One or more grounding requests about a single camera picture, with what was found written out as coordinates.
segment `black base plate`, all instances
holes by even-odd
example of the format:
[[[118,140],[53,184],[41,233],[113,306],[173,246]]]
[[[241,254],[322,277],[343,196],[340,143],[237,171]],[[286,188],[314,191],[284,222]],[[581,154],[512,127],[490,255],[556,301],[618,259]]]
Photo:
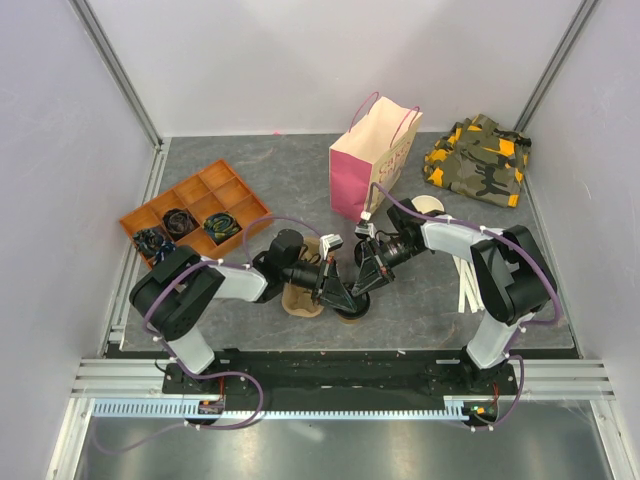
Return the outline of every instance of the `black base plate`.
[[[502,395],[517,390],[513,368],[506,365],[491,381],[468,385],[451,351],[239,352],[216,354],[206,373],[241,371],[253,375],[265,391],[266,411],[440,410],[445,395]],[[227,377],[228,410],[252,410],[257,391],[248,381]],[[196,381],[180,367],[167,367],[165,394],[220,392],[218,380]]]

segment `camouflage fabric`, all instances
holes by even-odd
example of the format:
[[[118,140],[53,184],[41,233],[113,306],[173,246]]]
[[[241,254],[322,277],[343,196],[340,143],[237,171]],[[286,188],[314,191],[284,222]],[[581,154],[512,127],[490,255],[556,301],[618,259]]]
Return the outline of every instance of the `camouflage fabric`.
[[[425,157],[425,180],[501,207],[515,207],[531,140],[485,115],[456,123]]]

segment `white stick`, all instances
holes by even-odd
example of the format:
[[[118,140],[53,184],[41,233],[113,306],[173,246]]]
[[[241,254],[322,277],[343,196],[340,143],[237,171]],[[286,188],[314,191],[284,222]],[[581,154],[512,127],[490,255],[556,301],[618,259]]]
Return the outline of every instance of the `white stick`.
[[[460,275],[460,265],[462,260],[458,257],[453,257],[453,262],[456,264],[456,270],[458,270],[458,275]],[[460,287],[458,293],[458,313],[464,313],[465,310],[465,298],[466,298],[466,283],[463,281],[463,276],[460,275]]]
[[[471,276],[471,266],[467,262],[462,262],[460,264],[460,268],[462,269],[462,277],[465,279],[466,284],[466,292],[467,292],[467,301],[469,302],[469,309],[472,313],[476,313],[478,311],[478,302],[476,301],[476,296],[473,291],[473,280]]]

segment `pink paper bag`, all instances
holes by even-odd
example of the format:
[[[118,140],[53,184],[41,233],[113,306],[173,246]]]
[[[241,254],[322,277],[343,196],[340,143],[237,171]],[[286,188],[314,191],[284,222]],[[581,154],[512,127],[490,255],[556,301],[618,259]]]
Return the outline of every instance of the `pink paper bag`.
[[[355,125],[362,107],[376,101]],[[356,112],[351,128],[329,149],[329,189],[331,209],[357,222],[364,209],[373,182],[387,190],[396,183],[416,136],[422,113],[419,107],[403,108],[386,97],[372,93]],[[410,122],[405,122],[415,112]],[[384,197],[374,190],[371,212]]]

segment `gray floor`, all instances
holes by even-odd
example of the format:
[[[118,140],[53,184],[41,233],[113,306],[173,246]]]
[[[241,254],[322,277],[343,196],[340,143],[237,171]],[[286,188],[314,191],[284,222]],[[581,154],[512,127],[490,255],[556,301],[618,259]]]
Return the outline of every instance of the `gray floor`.
[[[174,422],[100,419],[97,438],[122,448]],[[400,420],[178,429],[115,457],[90,448],[80,465],[78,480],[612,479],[589,404],[576,402],[521,403],[493,433]]]
[[[510,227],[522,224],[539,238],[527,195],[516,209],[481,203],[425,184],[425,153],[439,134],[418,134],[407,165],[392,193],[397,198],[433,195],[447,213],[475,223]],[[342,278],[354,279],[354,225],[329,208],[328,152],[337,135],[204,137],[173,139],[160,191],[175,185],[218,158],[225,158],[275,214],[300,218],[326,233],[339,233],[345,245],[337,258]],[[380,229],[390,227],[385,203],[374,214]],[[255,255],[268,247],[278,230],[295,227],[276,222],[251,240]],[[244,262],[242,249],[228,260]],[[303,319],[289,316],[280,299],[256,305],[214,301],[199,326],[214,348],[243,350],[295,349],[457,349],[473,337],[481,313],[460,314],[458,275],[451,256],[425,253],[394,269],[396,281],[373,292],[371,310],[357,325],[345,325],[331,310]],[[551,318],[547,306],[540,318]],[[572,347],[573,338],[563,318],[557,326],[533,326],[517,341],[522,348]],[[141,329],[137,312],[129,316],[123,350],[157,348]]]

